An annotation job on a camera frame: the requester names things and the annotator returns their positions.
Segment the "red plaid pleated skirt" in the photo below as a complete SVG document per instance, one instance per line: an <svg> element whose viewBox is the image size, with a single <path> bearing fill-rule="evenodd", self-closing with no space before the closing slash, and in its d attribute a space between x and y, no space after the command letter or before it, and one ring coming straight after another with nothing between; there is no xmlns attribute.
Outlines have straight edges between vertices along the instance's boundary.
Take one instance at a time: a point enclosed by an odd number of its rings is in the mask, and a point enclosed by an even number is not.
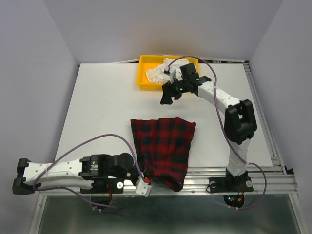
<svg viewBox="0 0 312 234"><path fill-rule="evenodd" d="M196 123L175 117L132 119L130 124L137 160L146 177L181 191Z"/></svg>

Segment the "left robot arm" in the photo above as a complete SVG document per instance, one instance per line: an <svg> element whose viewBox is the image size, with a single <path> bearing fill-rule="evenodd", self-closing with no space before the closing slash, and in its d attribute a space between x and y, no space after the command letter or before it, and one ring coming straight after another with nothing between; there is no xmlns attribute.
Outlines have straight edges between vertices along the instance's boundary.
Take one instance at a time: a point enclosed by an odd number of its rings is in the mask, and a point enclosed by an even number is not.
<svg viewBox="0 0 312 234"><path fill-rule="evenodd" d="M91 155L55 165L21 158L12 191L15 195L30 195L35 189L66 187L79 188L82 194L121 194L124 182L129 180L138 195L148 196L151 186L142 180L137 170L133 157L128 153Z"/></svg>

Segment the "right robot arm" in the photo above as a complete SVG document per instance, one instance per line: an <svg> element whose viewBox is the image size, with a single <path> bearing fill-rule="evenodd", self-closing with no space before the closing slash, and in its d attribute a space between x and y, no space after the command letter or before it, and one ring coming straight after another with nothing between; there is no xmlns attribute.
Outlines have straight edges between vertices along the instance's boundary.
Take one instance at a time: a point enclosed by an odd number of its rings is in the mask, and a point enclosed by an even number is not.
<svg viewBox="0 0 312 234"><path fill-rule="evenodd" d="M183 93L190 92L214 105L218 116L224 115L219 123L230 147L229 162L224 177L209 178L210 192L235 192L239 189L252 192L253 184L247 171L248 146L257 130L252 102L239 100L219 89L214 80L200 76L193 63L181 66L180 72L181 79L177 79L174 68L167 66L164 69L164 74L170 79L162 85L162 105L171 105Z"/></svg>

